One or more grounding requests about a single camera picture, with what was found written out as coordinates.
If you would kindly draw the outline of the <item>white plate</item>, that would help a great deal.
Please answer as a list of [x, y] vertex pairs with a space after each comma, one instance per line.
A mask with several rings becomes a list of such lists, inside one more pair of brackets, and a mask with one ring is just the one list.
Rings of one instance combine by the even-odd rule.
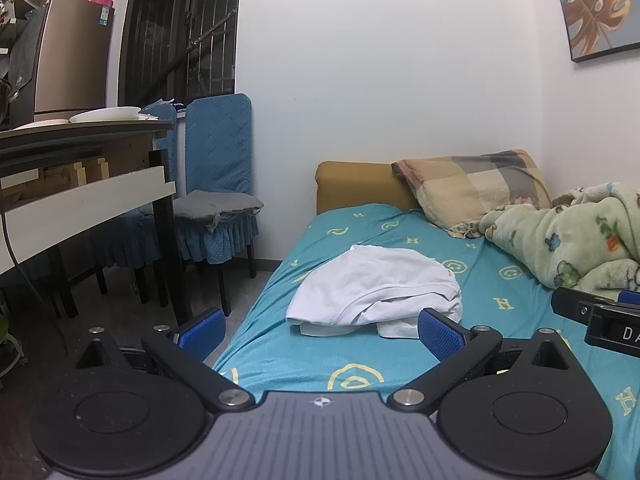
[[82, 124], [83, 122], [126, 122], [127, 120], [137, 120], [141, 112], [136, 106], [113, 106], [88, 110], [72, 116], [68, 121], [71, 124]]

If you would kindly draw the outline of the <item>mustard yellow headboard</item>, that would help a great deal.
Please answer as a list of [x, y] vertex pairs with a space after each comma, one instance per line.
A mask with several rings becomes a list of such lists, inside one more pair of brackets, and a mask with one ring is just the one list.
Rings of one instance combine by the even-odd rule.
[[390, 164], [375, 162], [320, 162], [314, 176], [316, 213], [367, 204], [384, 204], [407, 211], [419, 203]]

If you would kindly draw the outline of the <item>dark barred window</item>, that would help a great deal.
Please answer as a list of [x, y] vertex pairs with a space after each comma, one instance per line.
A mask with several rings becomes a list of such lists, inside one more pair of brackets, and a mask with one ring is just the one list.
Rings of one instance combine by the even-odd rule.
[[128, 0], [117, 103], [232, 93], [239, 1]]

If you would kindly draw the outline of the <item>plaid beige pillow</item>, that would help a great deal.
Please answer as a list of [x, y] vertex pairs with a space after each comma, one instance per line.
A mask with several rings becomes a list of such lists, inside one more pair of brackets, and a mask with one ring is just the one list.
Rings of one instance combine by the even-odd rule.
[[480, 220], [496, 209], [551, 206], [536, 162], [524, 150], [401, 159], [392, 171], [404, 178], [427, 220], [453, 237], [480, 237]]

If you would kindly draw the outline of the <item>grey seat cushion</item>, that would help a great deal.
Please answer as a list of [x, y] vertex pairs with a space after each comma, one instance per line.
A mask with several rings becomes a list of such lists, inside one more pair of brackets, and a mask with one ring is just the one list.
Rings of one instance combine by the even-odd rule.
[[213, 232], [221, 219], [235, 214], [254, 216], [263, 206], [261, 200], [250, 194], [194, 190], [174, 200], [174, 214], [177, 218], [202, 222]]

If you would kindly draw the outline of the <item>black and white table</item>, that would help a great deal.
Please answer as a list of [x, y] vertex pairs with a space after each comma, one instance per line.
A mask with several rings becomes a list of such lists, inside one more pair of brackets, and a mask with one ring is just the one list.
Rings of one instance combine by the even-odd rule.
[[9, 271], [39, 254], [48, 257], [64, 312], [78, 315], [61, 244], [144, 205], [153, 208], [160, 268], [178, 323], [189, 321], [166, 151], [157, 142], [167, 120], [120, 120], [29, 127], [1, 135], [2, 192], [22, 192], [42, 182], [48, 170], [62, 170], [70, 184], [46, 196], [1, 209], [1, 269]]

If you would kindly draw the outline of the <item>green cartoon fleece blanket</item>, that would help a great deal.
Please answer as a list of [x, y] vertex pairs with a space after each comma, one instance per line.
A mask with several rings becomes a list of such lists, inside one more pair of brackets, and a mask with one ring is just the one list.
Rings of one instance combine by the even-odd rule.
[[609, 297], [639, 289], [639, 191], [629, 185], [576, 188], [546, 209], [496, 209], [480, 232], [548, 288]]

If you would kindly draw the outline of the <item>gold leaf wall picture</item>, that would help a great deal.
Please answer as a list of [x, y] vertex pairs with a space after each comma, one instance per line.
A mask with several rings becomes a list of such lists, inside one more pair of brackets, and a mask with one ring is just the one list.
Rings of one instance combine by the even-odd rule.
[[560, 0], [570, 58], [582, 63], [639, 47], [639, 0]]

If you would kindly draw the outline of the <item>brown refrigerator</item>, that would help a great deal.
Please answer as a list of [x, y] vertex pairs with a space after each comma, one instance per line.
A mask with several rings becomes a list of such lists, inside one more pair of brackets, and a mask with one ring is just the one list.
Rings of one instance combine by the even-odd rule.
[[68, 119], [106, 104], [114, 9], [86, 0], [49, 0], [11, 48], [13, 127]]

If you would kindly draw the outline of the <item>teal patterned bed sheet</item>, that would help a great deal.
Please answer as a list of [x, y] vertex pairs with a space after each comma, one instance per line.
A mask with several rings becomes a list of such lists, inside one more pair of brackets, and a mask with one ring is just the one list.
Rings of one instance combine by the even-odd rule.
[[[461, 287], [461, 321], [445, 321], [424, 302], [416, 339], [383, 338], [375, 327], [341, 336], [303, 335], [285, 318], [288, 304], [314, 270], [356, 245], [412, 249], [441, 263]], [[551, 298], [551, 290], [513, 257], [479, 238], [456, 240], [420, 212], [379, 204], [337, 209], [311, 220], [214, 369], [254, 396], [267, 391], [389, 396], [466, 347], [475, 325], [513, 341], [529, 341], [548, 328], [573, 351], [611, 414], [612, 438], [599, 476], [638, 478], [639, 360], [587, 344], [586, 326], [555, 314]]]

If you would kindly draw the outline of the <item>blue covered chair behind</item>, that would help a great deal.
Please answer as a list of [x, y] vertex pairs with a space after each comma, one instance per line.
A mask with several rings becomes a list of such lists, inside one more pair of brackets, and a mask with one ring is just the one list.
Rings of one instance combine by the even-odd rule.
[[[171, 181], [177, 180], [177, 111], [174, 104], [159, 100], [146, 106], [142, 113], [171, 122], [171, 129], [156, 142], [156, 147], [167, 152], [168, 177]], [[168, 305], [151, 204], [99, 224], [90, 234], [89, 248], [99, 273], [112, 266], [128, 269], [142, 304], [151, 299], [152, 290], [155, 290], [160, 305]]]

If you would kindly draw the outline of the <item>white t-shirt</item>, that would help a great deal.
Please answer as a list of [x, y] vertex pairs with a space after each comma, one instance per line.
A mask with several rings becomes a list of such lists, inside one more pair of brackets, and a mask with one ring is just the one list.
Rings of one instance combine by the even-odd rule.
[[285, 319], [309, 337], [373, 326], [383, 338], [416, 339], [426, 308], [454, 322], [462, 319], [454, 272], [413, 249], [354, 245], [303, 279]]

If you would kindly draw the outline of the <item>blue covered chair near bed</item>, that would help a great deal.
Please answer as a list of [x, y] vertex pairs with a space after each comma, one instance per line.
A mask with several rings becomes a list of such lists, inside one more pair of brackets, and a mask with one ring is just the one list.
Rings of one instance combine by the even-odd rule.
[[[250, 98], [239, 93], [191, 102], [186, 107], [184, 154], [186, 195], [194, 190], [253, 195]], [[182, 258], [216, 268], [221, 309], [230, 314], [222, 266], [245, 252], [250, 277], [256, 276], [253, 240], [258, 235], [257, 214], [223, 218], [213, 232], [202, 222], [177, 217], [176, 227]]]

